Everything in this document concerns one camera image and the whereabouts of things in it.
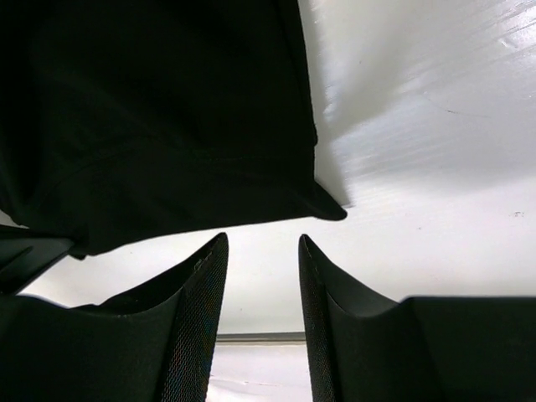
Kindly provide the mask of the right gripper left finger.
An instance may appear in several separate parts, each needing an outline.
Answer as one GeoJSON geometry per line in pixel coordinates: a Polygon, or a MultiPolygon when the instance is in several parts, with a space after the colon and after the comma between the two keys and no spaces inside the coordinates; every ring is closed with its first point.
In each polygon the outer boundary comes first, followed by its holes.
{"type": "Polygon", "coordinates": [[[217,234],[99,305],[1,293],[2,400],[205,400],[228,256],[217,234]]]}

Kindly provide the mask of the black skirt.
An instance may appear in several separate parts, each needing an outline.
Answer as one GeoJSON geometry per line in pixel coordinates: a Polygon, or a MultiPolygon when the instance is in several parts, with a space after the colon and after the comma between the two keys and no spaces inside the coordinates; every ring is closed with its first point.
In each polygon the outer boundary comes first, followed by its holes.
{"type": "Polygon", "coordinates": [[[346,211],[295,1],[4,1],[1,209],[98,255],[346,211]]]}

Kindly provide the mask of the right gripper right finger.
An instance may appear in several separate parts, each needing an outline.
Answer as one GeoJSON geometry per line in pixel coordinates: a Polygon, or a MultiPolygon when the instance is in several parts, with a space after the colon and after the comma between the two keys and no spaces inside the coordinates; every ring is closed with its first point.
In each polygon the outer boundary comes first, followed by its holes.
{"type": "Polygon", "coordinates": [[[299,277],[315,401],[532,401],[532,297],[388,297],[306,235],[299,277]]]}

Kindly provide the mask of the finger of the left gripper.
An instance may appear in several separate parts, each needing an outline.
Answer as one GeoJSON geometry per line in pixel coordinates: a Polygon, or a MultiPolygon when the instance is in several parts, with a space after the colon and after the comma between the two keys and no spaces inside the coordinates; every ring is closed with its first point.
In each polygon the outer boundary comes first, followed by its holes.
{"type": "Polygon", "coordinates": [[[70,239],[1,225],[1,293],[18,293],[69,254],[70,239]]]}

